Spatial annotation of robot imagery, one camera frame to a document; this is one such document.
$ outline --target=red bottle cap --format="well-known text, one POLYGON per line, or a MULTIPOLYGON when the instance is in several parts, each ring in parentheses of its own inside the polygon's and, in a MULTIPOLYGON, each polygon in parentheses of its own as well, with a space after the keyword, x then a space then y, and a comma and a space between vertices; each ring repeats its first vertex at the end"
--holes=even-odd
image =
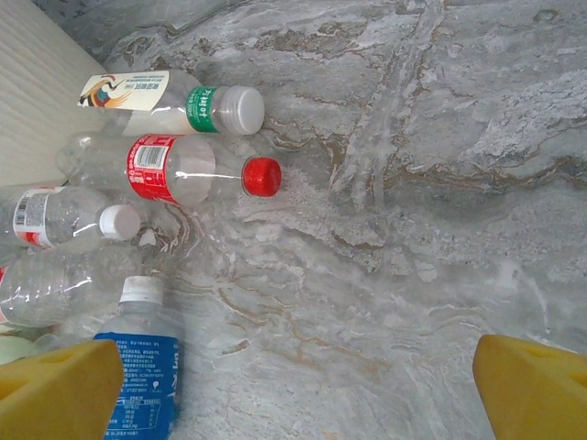
POLYGON ((258 197, 271 197, 282 185, 282 167, 271 158, 253 158, 242 171, 245 191, 258 197))

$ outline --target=empty plastic bottle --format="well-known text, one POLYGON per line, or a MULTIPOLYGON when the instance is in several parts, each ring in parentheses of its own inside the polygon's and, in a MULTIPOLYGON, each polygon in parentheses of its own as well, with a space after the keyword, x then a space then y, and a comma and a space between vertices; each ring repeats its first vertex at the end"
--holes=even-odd
POLYGON ((77 236, 129 240, 140 229, 137 212, 111 204, 89 188, 0 188, 0 244, 51 248, 77 236))
POLYGON ((162 318, 162 299, 160 280, 128 278, 119 315, 94 337, 116 342, 126 375, 105 438, 165 440, 172 431, 181 335, 177 326, 162 318))
POLYGON ((187 208, 243 191, 270 197, 282 181, 275 159, 241 159, 215 138, 202 135, 76 135, 58 153, 57 165, 76 185, 136 193, 187 208))
POLYGON ((115 127, 109 131, 124 136, 252 135, 265 117, 263 97, 256 89, 204 87, 180 70, 93 76, 83 89, 80 104, 116 114, 115 127))
POLYGON ((127 243, 83 238, 22 257, 0 269, 0 324, 55 325, 115 303, 140 265, 127 243))

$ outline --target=blue label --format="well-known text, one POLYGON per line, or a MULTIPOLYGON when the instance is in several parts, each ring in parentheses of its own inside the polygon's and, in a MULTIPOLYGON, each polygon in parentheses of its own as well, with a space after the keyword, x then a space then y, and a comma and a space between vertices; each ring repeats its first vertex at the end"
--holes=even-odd
POLYGON ((99 333, 112 339, 125 371, 104 439, 165 440, 175 419, 179 344, 175 337, 99 333))

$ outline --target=bottle label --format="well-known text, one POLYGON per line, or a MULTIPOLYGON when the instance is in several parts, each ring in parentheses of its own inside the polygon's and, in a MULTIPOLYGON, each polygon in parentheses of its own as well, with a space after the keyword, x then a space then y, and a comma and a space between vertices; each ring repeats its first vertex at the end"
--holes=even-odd
POLYGON ((196 87, 187 95, 185 113, 195 131, 217 133, 212 123, 212 97, 217 87, 196 87))
POLYGON ((168 71, 94 75, 83 87, 77 104, 150 111, 165 93, 168 83, 168 71))
MULTIPOLYGON (((2 279, 4 278, 4 274, 6 273, 7 269, 8 269, 8 266, 3 266, 2 268, 0 268, 0 286, 2 285, 2 279)), ((10 323, 6 319, 4 314, 2 313, 2 307, 0 306, 0 325, 1 324, 10 324, 10 323)))
POLYGON ((18 238, 29 245, 52 248, 45 227, 47 201, 50 195, 60 193, 63 189, 62 186, 34 188, 20 197, 12 219, 12 227, 18 238))
POLYGON ((177 338, 99 333, 94 339, 115 341, 124 368, 122 391, 105 439, 167 438, 176 414, 180 359, 177 338))
POLYGON ((127 177, 135 193, 145 199, 177 204, 167 185, 165 164, 179 136, 146 135, 128 152, 127 177))

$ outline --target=green label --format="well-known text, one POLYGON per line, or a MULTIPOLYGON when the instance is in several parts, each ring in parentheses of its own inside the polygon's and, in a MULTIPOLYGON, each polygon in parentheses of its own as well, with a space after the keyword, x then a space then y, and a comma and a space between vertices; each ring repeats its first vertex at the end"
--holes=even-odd
POLYGON ((217 87, 197 87, 187 96, 185 113, 195 131, 217 133, 212 123, 212 97, 217 87))

